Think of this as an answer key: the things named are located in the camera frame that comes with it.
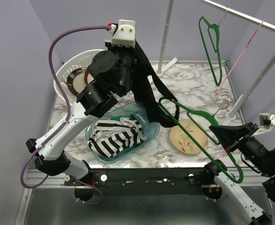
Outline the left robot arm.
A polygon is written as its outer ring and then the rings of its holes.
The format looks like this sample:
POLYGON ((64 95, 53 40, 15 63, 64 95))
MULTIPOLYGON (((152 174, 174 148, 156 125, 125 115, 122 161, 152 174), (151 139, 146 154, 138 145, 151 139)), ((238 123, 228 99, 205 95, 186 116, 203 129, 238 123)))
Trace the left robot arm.
POLYGON ((91 83, 75 96, 70 103, 67 93, 59 81, 60 71, 54 74, 57 88, 67 104, 66 115, 46 134, 38 139, 29 139, 26 145, 36 157, 36 168, 46 176, 66 173, 75 177, 81 185, 91 181, 87 163, 65 152, 67 145, 88 125, 105 115, 117 104, 115 96, 125 96, 132 85, 132 66, 136 63, 136 46, 105 42, 107 50, 88 50, 67 61, 62 69, 88 72, 93 77, 91 83))

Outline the green hanger with striped top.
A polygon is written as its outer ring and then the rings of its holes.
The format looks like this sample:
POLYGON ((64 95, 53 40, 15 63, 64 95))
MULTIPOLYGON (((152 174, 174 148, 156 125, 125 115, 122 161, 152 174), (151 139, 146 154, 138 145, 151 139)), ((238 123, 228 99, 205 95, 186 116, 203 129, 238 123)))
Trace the green hanger with striped top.
POLYGON ((201 41, 204 47, 204 51, 208 60, 208 64, 210 66, 210 70, 215 82, 216 87, 219 87, 222 83, 223 80, 223 72, 222 72, 222 60, 221 60, 221 54, 220 54, 220 24, 222 22, 222 20, 226 17, 228 12, 228 9, 225 10, 225 13, 223 15, 223 17, 221 18, 221 20, 219 21, 218 24, 216 23, 210 23, 209 20, 204 17, 201 16, 199 21, 198 21, 198 28, 199 28, 199 32, 200 32, 200 37, 201 37, 201 41), (217 64, 218 64, 218 68, 219 68, 219 76, 217 77, 216 72, 214 70, 213 67, 213 63, 209 54, 209 50, 208 50, 208 46, 204 37, 204 29, 202 28, 202 25, 206 25, 206 29, 207 29, 207 35, 209 37, 210 40, 210 44, 211 47, 214 51, 214 53, 217 56, 217 64))

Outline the green hanger with black top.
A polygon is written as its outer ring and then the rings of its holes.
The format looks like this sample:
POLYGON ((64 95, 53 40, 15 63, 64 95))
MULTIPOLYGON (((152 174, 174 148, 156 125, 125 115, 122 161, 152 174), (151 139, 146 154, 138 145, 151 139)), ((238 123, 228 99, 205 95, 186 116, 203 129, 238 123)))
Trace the green hanger with black top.
POLYGON ((227 156, 231 160, 231 162, 234 164, 235 168, 238 171, 238 178, 234 178, 227 172, 224 165, 221 165, 220 162, 217 162, 216 159, 214 159, 205 149, 205 145, 207 144, 208 140, 211 140, 215 145, 220 145, 220 141, 210 136, 207 131, 204 129, 202 125, 200 125, 198 122, 196 122, 192 115, 196 115, 199 117, 204 118, 207 120, 211 125, 218 125, 217 120, 215 119, 214 115, 203 111, 203 110, 194 110, 192 108, 189 108, 181 103, 179 103, 176 100, 167 98, 167 97, 161 97, 158 100, 159 106, 163 109, 163 111, 172 119, 172 121, 175 123, 176 126, 178 126, 182 133, 184 133, 188 140, 193 142, 201 152, 205 154, 205 156, 210 160, 213 166, 215 166, 219 171, 223 172, 225 177, 231 180, 232 182, 236 184, 242 183, 244 180, 244 173, 241 169, 241 167, 236 163, 235 158, 232 156, 231 153, 227 153, 227 156), (169 100, 172 102, 177 108, 183 109, 186 112, 186 115, 188 117, 189 122, 183 123, 182 120, 176 119, 175 116, 173 116, 170 111, 163 105, 164 100, 169 100))

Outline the green tank top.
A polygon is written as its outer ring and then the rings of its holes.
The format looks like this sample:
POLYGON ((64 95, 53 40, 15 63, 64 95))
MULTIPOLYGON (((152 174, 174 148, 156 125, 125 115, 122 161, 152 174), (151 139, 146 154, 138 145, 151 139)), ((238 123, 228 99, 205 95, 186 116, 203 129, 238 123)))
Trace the green tank top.
POLYGON ((109 120, 120 121, 120 122, 129 122, 129 121, 138 122, 137 118, 134 115, 128 115, 128 116, 120 115, 120 116, 111 117, 109 118, 109 120))

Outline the pink wire hanger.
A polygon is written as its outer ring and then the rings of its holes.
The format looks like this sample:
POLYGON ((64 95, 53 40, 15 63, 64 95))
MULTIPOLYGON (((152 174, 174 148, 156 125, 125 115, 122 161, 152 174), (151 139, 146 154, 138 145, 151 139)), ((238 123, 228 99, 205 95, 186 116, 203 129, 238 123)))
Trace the pink wire hanger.
POLYGON ((251 36, 251 38, 249 39, 247 45, 245 46, 245 48, 243 49, 243 51, 241 52, 241 54, 239 55, 239 57, 236 59, 235 63, 233 64, 233 66, 231 67, 230 71, 228 72, 228 74, 226 75, 225 79, 223 80, 223 82, 221 83, 221 85, 218 87, 218 89, 215 91, 215 96, 217 96, 219 94, 219 92, 221 91, 221 89, 224 86, 225 81, 227 81, 229 79, 229 76, 232 74, 233 70, 235 69, 236 65, 239 63, 240 59, 242 58, 242 56, 245 54, 245 52, 247 51, 247 49, 249 48, 250 44, 253 42, 253 40, 255 39, 255 37, 257 36, 257 33, 259 31, 259 29, 262 27, 263 23, 265 22, 265 20, 262 20, 262 22, 259 24, 259 26, 257 27, 257 29, 255 30, 255 32, 253 33, 253 35, 251 36))

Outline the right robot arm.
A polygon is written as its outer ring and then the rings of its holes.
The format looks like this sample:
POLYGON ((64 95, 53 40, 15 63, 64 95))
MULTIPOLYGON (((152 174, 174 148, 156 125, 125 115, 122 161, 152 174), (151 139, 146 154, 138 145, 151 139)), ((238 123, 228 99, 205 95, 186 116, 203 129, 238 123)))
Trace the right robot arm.
MULTIPOLYGON (((268 150, 255 138, 259 131, 258 125, 250 122, 240 126, 211 125, 209 128, 227 154, 239 150, 242 161, 248 160, 249 163, 246 165, 250 169, 267 178, 262 185, 268 199, 275 203, 275 148, 268 150)), ((274 224, 272 215, 257 206, 239 186, 243 181, 242 176, 239 175, 238 180, 231 177, 227 167, 220 160, 205 165, 203 179, 209 184, 219 185, 249 225, 274 224)))

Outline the black white striped tank top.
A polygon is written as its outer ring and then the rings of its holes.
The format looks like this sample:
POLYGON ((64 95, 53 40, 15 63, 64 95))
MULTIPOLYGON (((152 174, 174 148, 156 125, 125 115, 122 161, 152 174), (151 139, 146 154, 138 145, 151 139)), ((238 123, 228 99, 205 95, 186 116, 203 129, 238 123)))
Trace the black white striped tank top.
POLYGON ((111 158, 123 150, 140 145, 147 140, 142 124, 109 119, 98 120, 87 140, 88 148, 95 154, 111 158))

